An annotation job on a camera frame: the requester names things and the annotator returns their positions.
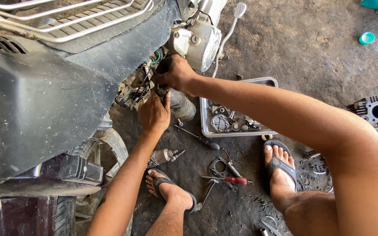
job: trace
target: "concrete floor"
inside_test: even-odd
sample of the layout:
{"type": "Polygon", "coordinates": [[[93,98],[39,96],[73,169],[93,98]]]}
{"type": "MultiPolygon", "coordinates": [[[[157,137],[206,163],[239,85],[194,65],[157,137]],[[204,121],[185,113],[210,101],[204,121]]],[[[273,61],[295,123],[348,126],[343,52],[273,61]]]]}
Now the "concrete floor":
{"type": "MultiPolygon", "coordinates": [[[[378,95],[378,14],[361,7],[359,1],[244,0],[245,15],[239,19],[234,34],[224,51],[227,60],[220,63],[218,78],[235,80],[271,76],[279,87],[306,94],[329,105],[344,108],[366,96],[378,95]],[[360,45],[358,37],[366,31],[376,35],[370,45],[360,45]]],[[[228,0],[221,14],[219,28],[225,36],[233,21],[237,1],[228,0]]],[[[205,75],[211,75],[214,66],[205,75]]],[[[199,99],[191,98],[198,111],[185,128],[201,134],[199,99]]],[[[120,108],[111,109],[113,127],[122,136],[129,152],[142,132],[137,115],[120,108]]],[[[175,120],[157,144],[156,149],[186,149],[173,163],[159,168],[176,184],[192,192],[199,201],[204,198],[205,180],[210,163],[223,150],[211,151],[183,132],[173,129],[175,120]]],[[[277,135],[292,149],[301,190],[328,190],[326,175],[313,174],[324,170],[323,160],[305,161],[301,154],[309,149],[300,143],[277,135]]],[[[260,137],[217,138],[222,149],[229,151],[239,172],[253,181],[231,192],[227,185],[217,185],[201,211],[185,216],[184,235],[259,235],[264,227],[260,220],[274,223],[282,235],[291,235],[283,217],[272,205],[266,178],[262,140],[260,137]]],[[[159,216],[164,203],[150,195],[141,182],[134,212],[132,235],[144,235],[159,216]]]]}

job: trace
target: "screwdriver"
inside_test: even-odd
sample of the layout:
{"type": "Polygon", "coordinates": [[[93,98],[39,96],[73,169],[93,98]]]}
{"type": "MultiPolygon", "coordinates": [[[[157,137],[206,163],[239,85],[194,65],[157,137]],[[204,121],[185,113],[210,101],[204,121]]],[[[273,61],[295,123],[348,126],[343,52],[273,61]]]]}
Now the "screwdriver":
{"type": "Polygon", "coordinates": [[[188,134],[196,137],[199,141],[201,141],[201,143],[207,145],[212,150],[214,150],[214,151],[220,150],[220,146],[218,145],[218,143],[209,141],[209,140],[207,140],[207,139],[205,139],[203,137],[196,136],[196,135],[192,134],[191,132],[187,131],[186,129],[183,129],[183,128],[179,127],[179,126],[176,126],[176,128],[179,128],[179,129],[185,131],[186,133],[188,133],[188,134]]]}
{"type": "Polygon", "coordinates": [[[239,185],[246,185],[247,184],[247,179],[243,178],[243,177],[237,177],[237,178],[233,178],[233,177],[216,178],[216,177],[202,176],[202,178],[224,180],[225,182],[229,182],[231,184],[239,184],[239,185]]]}

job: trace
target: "flip-flop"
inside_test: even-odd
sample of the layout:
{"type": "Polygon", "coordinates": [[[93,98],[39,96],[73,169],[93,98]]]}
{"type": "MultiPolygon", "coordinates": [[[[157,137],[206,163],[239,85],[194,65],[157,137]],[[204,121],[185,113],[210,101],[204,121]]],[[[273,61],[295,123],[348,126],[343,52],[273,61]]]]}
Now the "flip-flop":
{"type": "MultiPolygon", "coordinates": [[[[163,201],[167,202],[164,199],[164,197],[161,195],[161,192],[160,192],[160,189],[159,189],[160,184],[162,184],[162,183],[168,183],[168,184],[174,184],[174,185],[176,185],[176,184],[173,183],[173,181],[164,172],[162,172],[161,170],[156,169],[156,168],[151,168],[150,170],[155,170],[158,173],[160,173],[160,174],[162,174],[162,175],[165,176],[165,178],[163,178],[163,177],[153,178],[152,184],[154,185],[154,190],[155,190],[155,193],[157,194],[157,196],[160,199],[162,199],[163,201]]],[[[189,193],[188,191],[186,191],[186,190],[183,190],[183,191],[187,192],[192,197],[192,201],[193,201],[192,207],[190,209],[185,210],[186,214],[190,214],[190,213],[192,213],[192,212],[195,211],[195,208],[196,208],[196,198],[195,198],[195,196],[193,196],[193,194],[189,193]]]]}
{"type": "MultiPolygon", "coordinates": [[[[265,148],[266,145],[269,145],[271,147],[274,147],[276,145],[276,146],[282,148],[285,152],[287,152],[288,156],[291,156],[291,152],[287,148],[287,146],[285,146],[285,144],[283,144],[282,142],[280,142],[278,140],[270,139],[270,140],[266,141],[263,144],[263,148],[265,148]]],[[[273,172],[278,168],[283,169],[289,176],[291,176],[291,178],[293,178],[295,188],[296,188],[296,191],[297,191],[297,176],[296,176],[297,172],[296,172],[296,170],[292,169],[287,164],[285,164],[283,161],[281,161],[280,158],[276,157],[275,154],[273,153],[273,150],[272,150],[272,160],[269,162],[268,166],[266,167],[266,169],[268,171],[269,178],[272,176],[273,172]]]]}

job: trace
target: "forearm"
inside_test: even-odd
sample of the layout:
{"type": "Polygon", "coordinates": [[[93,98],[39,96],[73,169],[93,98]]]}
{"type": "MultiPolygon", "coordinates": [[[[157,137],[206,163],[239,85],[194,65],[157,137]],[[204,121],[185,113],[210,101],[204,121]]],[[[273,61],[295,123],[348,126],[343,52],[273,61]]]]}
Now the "forearm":
{"type": "Polygon", "coordinates": [[[348,111],[280,88],[198,76],[187,89],[323,153],[377,134],[348,111]]]}
{"type": "Polygon", "coordinates": [[[123,235],[134,212],[145,167],[161,133],[143,133],[116,173],[97,209],[87,235],[123,235]]]}

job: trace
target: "foot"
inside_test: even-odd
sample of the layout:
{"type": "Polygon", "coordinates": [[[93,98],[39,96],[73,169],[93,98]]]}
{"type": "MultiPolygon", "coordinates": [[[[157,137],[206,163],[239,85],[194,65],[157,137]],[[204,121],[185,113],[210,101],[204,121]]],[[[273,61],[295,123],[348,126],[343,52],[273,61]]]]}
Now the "foot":
{"type": "MultiPolygon", "coordinates": [[[[270,145],[265,146],[265,164],[268,166],[270,161],[272,160],[272,153],[275,154],[277,158],[279,158],[282,162],[287,164],[292,169],[295,169],[294,167],[294,159],[291,156],[288,156],[287,152],[284,152],[284,150],[278,146],[271,147],[270,145]]],[[[294,179],[286,173],[283,169],[276,169],[272,177],[270,179],[270,190],[271,194],[279,194],[278,192],[284,191],[284,194],[286,194],[286,191],[292,191],[295,192],[295,182],[294,179]]]]}
{"type": "MultiPolygon", "coordinates": [[[[157,193],[155,192],[152,180],[153,178],[158,178],[158,177],[165,178],[164,175],[158,173],[157,171],[149,170],[148,175],[146,176],[147,179],[145,180],[145,182],[147,183],[148,191],[156,197],[158,196],[157,196],[157,193]]],[[[181,189],[181,187],[177,185],[169,184],[169,183],[161,183],[158,189],[160,190],[161,196],[163,196],[167,202],[177,201],[182,206],[184,206],[186,210],[190,209],[193,205],[192,197],[186,191],[184,191],[183,189],[181,189]]]]}

